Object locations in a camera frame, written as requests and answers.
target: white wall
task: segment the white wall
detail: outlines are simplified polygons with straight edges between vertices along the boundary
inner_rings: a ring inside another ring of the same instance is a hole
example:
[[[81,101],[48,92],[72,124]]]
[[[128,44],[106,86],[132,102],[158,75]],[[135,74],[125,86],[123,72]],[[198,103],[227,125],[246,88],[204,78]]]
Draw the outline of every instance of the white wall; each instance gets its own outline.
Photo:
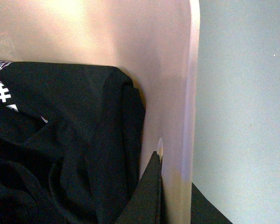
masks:
[[[193,182],[234,224],[280,224],[280,0],[201,0]]]

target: plastic bin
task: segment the plastic bin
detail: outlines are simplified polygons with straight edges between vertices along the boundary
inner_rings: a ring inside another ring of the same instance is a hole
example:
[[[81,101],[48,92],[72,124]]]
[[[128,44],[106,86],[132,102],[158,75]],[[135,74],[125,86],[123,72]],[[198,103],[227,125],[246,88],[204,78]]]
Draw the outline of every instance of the plastic bin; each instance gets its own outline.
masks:
[[[0,60],[119,67],[142,91],[143,173],[163,155],[168,217],[190,223],[198,0],[1,0]]]

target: black t-shirt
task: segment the black t-shirt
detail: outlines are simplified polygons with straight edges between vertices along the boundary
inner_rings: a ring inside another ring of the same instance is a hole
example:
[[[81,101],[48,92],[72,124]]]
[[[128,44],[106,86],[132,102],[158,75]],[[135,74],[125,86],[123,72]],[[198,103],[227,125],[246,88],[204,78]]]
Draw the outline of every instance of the black t-shirt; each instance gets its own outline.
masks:
[[[27,168],[70,223],[114,223],[125,208],[144,114],[115,67],[0,62],[0,160]]]

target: black fabric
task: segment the black fabric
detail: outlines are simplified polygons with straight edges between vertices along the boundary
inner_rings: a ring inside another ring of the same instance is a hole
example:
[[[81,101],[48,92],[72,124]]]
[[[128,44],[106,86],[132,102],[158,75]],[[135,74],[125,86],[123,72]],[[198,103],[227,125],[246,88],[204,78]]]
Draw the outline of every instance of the black fabric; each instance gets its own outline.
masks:
[[[232,224],[192,183],[192,224]]]
[[[145,111],[131,79],[115,67],[17,62],[0,82],[0,159],[27,168],[69,223],[114,223],[139,179]]]
[[[160,224],[161,162],[153,152],[139,185],[116,224]]]

